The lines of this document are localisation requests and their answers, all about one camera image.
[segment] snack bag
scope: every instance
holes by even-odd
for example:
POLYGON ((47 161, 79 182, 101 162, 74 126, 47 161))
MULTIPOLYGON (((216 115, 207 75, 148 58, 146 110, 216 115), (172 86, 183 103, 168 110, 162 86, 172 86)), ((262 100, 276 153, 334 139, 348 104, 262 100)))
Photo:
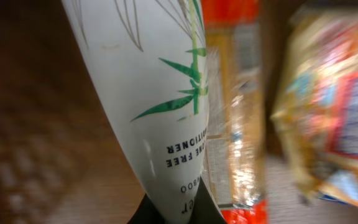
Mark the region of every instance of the snack bag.
POLYGON ((358 206, 358 9, 303 10, 272 119, 296 184, 358 206))

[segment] plastic package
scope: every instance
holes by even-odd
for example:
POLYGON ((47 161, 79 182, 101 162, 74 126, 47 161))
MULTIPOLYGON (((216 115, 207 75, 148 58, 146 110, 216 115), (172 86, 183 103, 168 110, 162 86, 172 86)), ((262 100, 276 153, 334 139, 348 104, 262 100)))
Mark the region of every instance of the plastic package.
POLYGON ((228 223, 265 223, 259 4, 201 3, 210 89, 203 179, 228 223))
POLYGON ((296 16, 272 115, 307 196, 358 206, 358 7, 296 16))

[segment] green bamboo illustration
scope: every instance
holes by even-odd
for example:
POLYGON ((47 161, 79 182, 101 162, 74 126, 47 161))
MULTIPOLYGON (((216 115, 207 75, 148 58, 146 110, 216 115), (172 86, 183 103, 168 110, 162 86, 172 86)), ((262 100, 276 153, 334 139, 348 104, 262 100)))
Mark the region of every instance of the green bamboo illustration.
POLYGON ((200 13, 200 9, 198 7, 197 0, 189 0, 189 7, 190 7, 190 20, 191 20, 191 42, 192 42, 192 49, 186 51, 187 53, 191 53, 193 55, 193 62, 191 63, 190 67, 186 65, 181 65, 179 63, 171 62, 164 58, 159 58, 162 62, 166 63, 168 66, 174 68, 175 70, 181 72, 182 74, 186 75, 190 79, 190 84, 193 87, 190 90, 180 90, 180 93, 187 94, 189 96, 185 96, 179 99, 170 100, 168 102, 161 103, 157 106, 153 106, 152 108, 144 111, 132 121, 150 115, 154 113, 163 113, 168 111, 174 111, 186 106, 188 103, 193 101, 194 107, 194 115, 198 114, 198 100, 201 96, 206 96, 208 94, 208 86, 202 88, 203 84, 203 74, 198 70, 198 57, 205 57, 206 56, 206 49, 204 47, 197 48, 197 33, 196 33, 196 16, 197 13, 198 20, 201 23, 202 29, 202 17, 200 13))

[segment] brown surface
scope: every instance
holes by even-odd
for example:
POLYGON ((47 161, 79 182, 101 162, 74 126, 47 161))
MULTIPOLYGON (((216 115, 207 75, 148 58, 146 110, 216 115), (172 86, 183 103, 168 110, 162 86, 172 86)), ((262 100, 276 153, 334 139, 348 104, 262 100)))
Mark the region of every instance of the brown surface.
POLYGON ((0 0, 0 223, 125 223, 142 196, 60 1, 0 0))

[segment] white plastic tube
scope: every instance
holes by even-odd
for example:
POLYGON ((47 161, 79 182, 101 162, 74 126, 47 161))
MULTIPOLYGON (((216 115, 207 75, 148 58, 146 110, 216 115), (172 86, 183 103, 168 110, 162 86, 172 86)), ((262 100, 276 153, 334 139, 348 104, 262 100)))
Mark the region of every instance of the white plastic tube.
POLYGON ((62 3, 104 111, 137 178, 168 223, 188 223, 208 123, 201 4, 197 0, 62 3))

